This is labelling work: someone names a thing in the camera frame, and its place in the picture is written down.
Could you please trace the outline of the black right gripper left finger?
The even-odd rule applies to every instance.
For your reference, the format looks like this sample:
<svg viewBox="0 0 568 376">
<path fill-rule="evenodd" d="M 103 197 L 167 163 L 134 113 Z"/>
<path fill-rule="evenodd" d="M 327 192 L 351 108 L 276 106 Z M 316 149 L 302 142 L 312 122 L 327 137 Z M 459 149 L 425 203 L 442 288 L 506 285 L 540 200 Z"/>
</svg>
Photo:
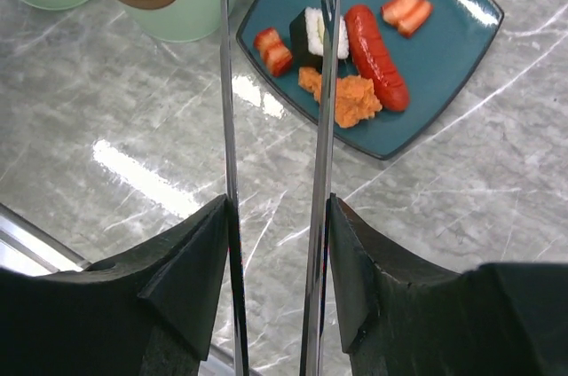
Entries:
<svg viewBox="0 0 568 376">
<path fill-rule="evenodd" d="M 85 270 L 1 273 L 4 375 L 195 375 L 228 249 L 226 198 Z"/>
</svg>

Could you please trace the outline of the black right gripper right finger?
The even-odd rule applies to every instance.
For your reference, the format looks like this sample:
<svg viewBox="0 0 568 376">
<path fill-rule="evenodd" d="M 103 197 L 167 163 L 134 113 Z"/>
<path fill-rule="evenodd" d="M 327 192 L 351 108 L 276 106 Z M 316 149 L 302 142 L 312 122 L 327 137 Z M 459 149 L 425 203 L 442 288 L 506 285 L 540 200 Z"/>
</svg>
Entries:
<svg viewBox="0 0 568 376">
<path fill-rule="evenodd" d="M 342 350 L 356 375 L 564 375 L 567 267 L 490 262 L 457 273 L 329 201 Z"/>
</svg>

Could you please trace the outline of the orange fried chicken piece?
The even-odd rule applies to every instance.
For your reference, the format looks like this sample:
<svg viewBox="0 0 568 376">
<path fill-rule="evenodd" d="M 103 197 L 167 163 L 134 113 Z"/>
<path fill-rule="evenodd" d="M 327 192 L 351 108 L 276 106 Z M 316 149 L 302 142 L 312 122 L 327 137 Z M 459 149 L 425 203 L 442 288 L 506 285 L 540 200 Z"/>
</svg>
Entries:
<svg viewBox="0 0 568 376">
<path fill-rule="evenodd" d="M 319 104 L 322 75 L 313 67 L 300 67 L 298 85 L 310 92 Z M 360 121 L 372 119 L 383 106 L 375 95 L 374 83 L 360 75 L 338 78 L 335 90 L 335 122 L 343 129 L 351 128 Z"/>
</svg>

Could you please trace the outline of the red sausage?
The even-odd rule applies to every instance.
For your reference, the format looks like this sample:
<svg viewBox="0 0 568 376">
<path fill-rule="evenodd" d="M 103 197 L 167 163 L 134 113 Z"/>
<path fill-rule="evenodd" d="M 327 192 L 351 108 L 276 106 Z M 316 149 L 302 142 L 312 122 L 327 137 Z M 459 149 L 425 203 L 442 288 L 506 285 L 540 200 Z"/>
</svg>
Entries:
<svg viewBox="0 0 568 376">
<path fill-rule="evenodd" d="M 359 74 L 374 84 L 384 108 L 404 112 L 410 104 L 406 83 L 383 42 L 377 19 L 364 4 L 353 5 L 344 15 L 351 60 Z"/>
</svg>

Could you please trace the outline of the pork belly piece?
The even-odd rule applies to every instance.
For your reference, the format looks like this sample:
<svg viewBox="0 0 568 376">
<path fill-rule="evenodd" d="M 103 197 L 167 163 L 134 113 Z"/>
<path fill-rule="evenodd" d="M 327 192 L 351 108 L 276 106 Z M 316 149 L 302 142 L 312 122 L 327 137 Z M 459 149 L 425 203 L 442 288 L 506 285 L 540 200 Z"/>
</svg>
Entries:
<svg viewBox="0 0 568 376">
<path fill-rule="evenodd" d="M 256 35 L 253 45 L 272 76 L 280 77 L 292 67 L 292 52 L 280 39 L 280 35 L 274 27 L 260 31 Z"/>
<path fill-rule="evenodd" d="M 433 12 L 428 0 L 390 0 L 381 7 L 383 20 L 404 37 L 411 37 Z"/>
</svg>

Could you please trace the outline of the sushi roll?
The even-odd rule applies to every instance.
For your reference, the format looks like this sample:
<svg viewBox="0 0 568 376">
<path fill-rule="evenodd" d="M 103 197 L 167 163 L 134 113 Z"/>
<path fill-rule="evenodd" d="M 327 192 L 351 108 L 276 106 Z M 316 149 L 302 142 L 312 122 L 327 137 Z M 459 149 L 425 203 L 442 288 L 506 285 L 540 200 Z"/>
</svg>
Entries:
<svg viewBox="0 0 568 376">
<path fill-rule="evenodd" d="M 320 8 L 304 8 L 289 24 L 293 61 L 299 67 L 321 70 L 325 25 Z"/>
</svg>

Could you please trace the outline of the metal tongs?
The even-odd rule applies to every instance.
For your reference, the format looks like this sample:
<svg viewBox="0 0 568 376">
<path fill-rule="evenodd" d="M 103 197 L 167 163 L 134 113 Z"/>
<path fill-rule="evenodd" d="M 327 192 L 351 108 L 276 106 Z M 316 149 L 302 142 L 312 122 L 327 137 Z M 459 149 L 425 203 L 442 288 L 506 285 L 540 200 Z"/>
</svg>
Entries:
<svg viewBox="0 0 568 376">
<path fill-rule="evenodd" d="M 302 346 L 299 372 L 318 375 L 321 352 L 327 285 L 328 201 L 331 187 L 331 166 L 335 123 L 335 93 L 337 81 L 337 50 L 341 33 L 340 0 L 320 0 L 324 20 L 323 69 L 320 93 L 316 160 L 312 189 L 312 213 L 307 261 Z M 228 14 L 229 0 L 220 0 L 220 79 L 223 102 L 225 139 L 225 179 L 228 198 L 228 239 L 230 279 L 233 298 L 233 369 L 237 375 L 249 374 L 247 320 L 244 298 L 244 269 L 241 254 L 241 226 L 238 201 L 238 170 L 236 161 L 233 114 L 231 41 Z"/>
</svg>

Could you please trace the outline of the teal square plate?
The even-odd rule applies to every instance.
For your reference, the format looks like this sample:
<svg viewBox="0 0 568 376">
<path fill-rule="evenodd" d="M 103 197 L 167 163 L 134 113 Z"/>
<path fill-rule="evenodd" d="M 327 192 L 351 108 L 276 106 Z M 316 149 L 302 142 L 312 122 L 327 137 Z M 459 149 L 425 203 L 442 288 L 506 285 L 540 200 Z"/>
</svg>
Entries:
<svg viewBox="0 0 568 376">
<path fill-rule="evenodd" d="M 341 0 L 341 11 L 365 4 L 379 12 L 389 0 Z M 375 118 L 348 129 L 335 128 L 335 137 L 354 149 L 388 160 L 422 134 L 459 94 L 476 70 L 499 30 L 504 13 L 494 0 L 428 0 L 433 12 L 405 38 L 383 21 L 383 41 L 409 89 L 410 105 L 403 113 L 383 110 Z M 297 71 L 274 77 L 265 67 L 253 41 L 267 27 L 275 28 L 289 43 L 288 26 L 306 7 L 320 0 L 255 0 L 236 39 L 257 72 L 274 91 L 311 122 L 319 119 L 319 106 L 297 83 Z"/>
</svg>

